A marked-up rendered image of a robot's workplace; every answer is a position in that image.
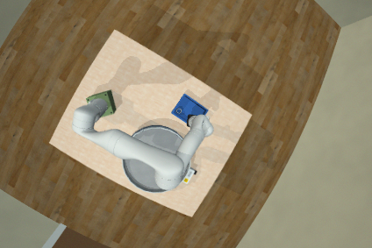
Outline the blue rectangular crate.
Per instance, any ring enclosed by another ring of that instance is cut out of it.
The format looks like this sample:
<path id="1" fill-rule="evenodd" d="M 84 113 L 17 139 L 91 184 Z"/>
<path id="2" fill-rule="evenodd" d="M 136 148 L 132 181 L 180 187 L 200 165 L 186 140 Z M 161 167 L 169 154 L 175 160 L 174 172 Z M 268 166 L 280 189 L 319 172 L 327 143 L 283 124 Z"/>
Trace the blue rectangular crate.
<path id="1" fill-rule="evenodd" d="M 203 108 L 202 108 L 203 107 Z M 176 112 L 176 109 L 177 112 Z M 182 112 L 180 113 L 180 111 Z M 180 118 L 183 122 L 187 123 L 188 115 L 206 115 L 208 110 L 202 106 L 200 103 L 193 100 L 191 97 L 187 96 L 186 94 L 182 95 L 180 101 L 175 106 L 175 108 L 171 111 L 173 115 Z"/>

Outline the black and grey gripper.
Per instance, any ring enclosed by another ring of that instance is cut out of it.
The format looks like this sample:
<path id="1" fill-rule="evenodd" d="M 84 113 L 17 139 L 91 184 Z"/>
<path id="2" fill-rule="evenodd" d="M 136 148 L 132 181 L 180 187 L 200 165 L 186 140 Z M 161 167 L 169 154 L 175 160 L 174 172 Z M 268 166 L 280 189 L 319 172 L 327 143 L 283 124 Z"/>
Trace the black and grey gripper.
<path id="1" fill-rule="evenodd" d="M 191 114 L 188 115 L 188 119 L 187 119 L 187 126 L 188 126 L 188 127 L 191 127 L 190 122 L 191 122 L 192 118 L 193 118 L 193 117 L 196 117 L 196 116 L 197 116 L 197 115 L 191 115 Z"/>

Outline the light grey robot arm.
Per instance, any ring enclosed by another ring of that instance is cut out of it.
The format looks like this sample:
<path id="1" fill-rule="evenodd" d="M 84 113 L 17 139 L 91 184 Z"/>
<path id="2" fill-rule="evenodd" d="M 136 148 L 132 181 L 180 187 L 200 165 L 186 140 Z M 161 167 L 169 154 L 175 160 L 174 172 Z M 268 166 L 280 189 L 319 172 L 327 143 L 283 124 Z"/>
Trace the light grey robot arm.
<path id="1" fill-rule="evenodd" d="M 148 164 L 154 169 L 157 186 L 164 190 L 174 189 L 180 184 L 183 173 L 204 136 L 209 137 L 214 130 L 206 115 L 193 117 L 190 131 L 173 154 L 144 143 L 119 129 L 96 131 L 94 125 L 103 112 L 107 111 L 108 105 L 102 98 L 93 99 L 89 103 L 75 109 L 73 131 L 120 159 L 137 159 Z"/>

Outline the grey round turning table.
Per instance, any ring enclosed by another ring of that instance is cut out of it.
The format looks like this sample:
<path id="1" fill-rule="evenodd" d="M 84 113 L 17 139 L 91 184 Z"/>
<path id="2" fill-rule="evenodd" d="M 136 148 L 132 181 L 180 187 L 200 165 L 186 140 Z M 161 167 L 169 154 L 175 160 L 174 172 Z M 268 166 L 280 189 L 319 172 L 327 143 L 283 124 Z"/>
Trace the grey round turning table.
<path id="1" fill-rule="evenodd" d="M 134 132 L 132 137 L 173 154 L 176 153 L 183 139 L 176 131 L 162 125 L 149 125 L 140 130 L 142 131 Z M 125 176 L 136 188 L 153 194 L 170 191 L 161 189 L 157 186 L 154 178 L 154 169 L 148 164 L 137 159 L 122 159 L 122 167 Z M 180 184 L 182 182 L 188 184 L 192 175 L 196 175 L 197 171 L 196 173 L 195 171 L 196 170 L 190 167 L 189 162 L 183 173 Z"/>

